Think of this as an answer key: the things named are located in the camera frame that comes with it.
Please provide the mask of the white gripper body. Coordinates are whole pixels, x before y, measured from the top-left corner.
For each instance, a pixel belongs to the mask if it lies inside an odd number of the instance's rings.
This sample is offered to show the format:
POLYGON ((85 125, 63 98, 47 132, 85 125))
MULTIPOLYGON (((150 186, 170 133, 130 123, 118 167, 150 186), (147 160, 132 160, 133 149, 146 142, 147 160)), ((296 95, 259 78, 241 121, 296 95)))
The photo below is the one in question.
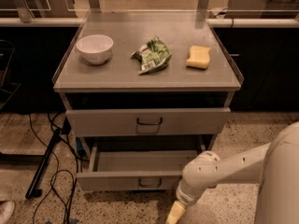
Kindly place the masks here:
POLYGON ((184 180, 180 180, 176 190, 177 199, 185 206, 195 205, 203 195, 201 189, 192 188, 184 180))

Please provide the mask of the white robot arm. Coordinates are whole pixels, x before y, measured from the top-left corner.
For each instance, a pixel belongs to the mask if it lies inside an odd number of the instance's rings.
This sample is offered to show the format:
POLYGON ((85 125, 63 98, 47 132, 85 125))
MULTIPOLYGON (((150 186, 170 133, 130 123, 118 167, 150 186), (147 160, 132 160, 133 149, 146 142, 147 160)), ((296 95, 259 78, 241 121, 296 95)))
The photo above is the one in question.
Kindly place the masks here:
POLYGON ((257 183, 254 224, 299 224, 299 122, 271 142, 220 159, 205 151, 183 169, 165 224, 177 224, 206 189, 219 184, 257 183))

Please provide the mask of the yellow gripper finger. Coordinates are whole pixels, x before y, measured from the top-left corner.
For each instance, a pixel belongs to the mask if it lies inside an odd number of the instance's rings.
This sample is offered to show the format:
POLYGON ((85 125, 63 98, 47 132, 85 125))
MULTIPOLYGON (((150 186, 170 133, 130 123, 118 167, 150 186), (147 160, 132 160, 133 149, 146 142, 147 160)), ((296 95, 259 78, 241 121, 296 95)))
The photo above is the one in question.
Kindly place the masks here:
POLYGON ((177 224, 185 212, 186 206, 179 201, 174 201, 165 224, 177 224))

